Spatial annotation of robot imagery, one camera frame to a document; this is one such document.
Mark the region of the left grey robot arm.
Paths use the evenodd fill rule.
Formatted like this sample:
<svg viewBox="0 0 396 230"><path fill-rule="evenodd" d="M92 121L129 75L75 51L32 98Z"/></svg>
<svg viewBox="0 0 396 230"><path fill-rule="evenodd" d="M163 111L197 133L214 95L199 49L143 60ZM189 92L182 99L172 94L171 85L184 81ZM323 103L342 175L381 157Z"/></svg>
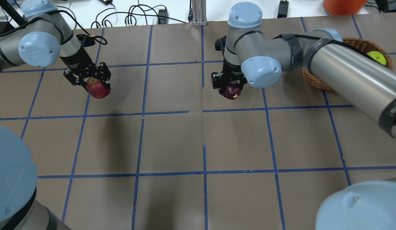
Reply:
<svg viewBox="0 0 396 230"><path fill-rule="evenodd" d="M111 73L95 64L85 50L97 39L88 32L75 35L50 0L26 0L20 7L26 20L0 35L0 74L29 64L49 67L61 58L64 77L94 98L111 92ZM36 199L37 167L24 141L0 125L0 230L68 230L49 208Z"/></svg>

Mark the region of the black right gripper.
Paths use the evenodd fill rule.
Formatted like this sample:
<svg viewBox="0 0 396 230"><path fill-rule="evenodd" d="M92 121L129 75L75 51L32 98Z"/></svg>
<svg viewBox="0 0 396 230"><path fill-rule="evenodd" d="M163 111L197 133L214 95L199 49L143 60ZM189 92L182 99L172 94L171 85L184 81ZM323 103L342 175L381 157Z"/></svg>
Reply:
<svg viewBox="0 0 396 230"><path fill-rule="evenodd" d="M247 84L247 79L241 70L240 65L232 64L226 59L223 60L222 70L220 73L211 73L211 84L214 90L218 93L223 93L223 88L226 87L230 82L238 81L237 94L240 94Z"/></svg>

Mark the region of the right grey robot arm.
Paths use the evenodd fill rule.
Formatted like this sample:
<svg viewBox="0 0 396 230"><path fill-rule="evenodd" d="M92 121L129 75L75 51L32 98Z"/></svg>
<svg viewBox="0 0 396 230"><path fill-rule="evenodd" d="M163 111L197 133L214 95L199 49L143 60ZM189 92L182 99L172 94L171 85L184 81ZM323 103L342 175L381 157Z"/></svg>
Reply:
<svg viewBox="0 0 396 230"><path fill-rule="evenodd" d="M396 73L362 51L344 44L332 28L286 33L268 40L260 30L262 10L235 4L228 32L215 43L224 57L212 86L228 99L245 84L265 88L282 72L303 67L363 112L396 140ZM326 198L316 230L396 230L396 177L360 182Z"/></svg>

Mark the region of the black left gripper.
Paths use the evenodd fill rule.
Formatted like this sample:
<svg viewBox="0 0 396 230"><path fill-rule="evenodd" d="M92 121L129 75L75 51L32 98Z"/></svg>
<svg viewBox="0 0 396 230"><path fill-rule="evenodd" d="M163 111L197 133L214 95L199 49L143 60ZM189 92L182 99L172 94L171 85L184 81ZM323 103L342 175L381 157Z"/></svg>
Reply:
<svg viewBox="0 0 396 230"><path fill-rule="evenodd" d="M64 77L73 85L81 86L88 92L84 78L94 77L100 80L104 86L111 88L109 80L111 72L105 62L96 65L84 48L69 56L60 57L61 61L66 65Z"/></svg>

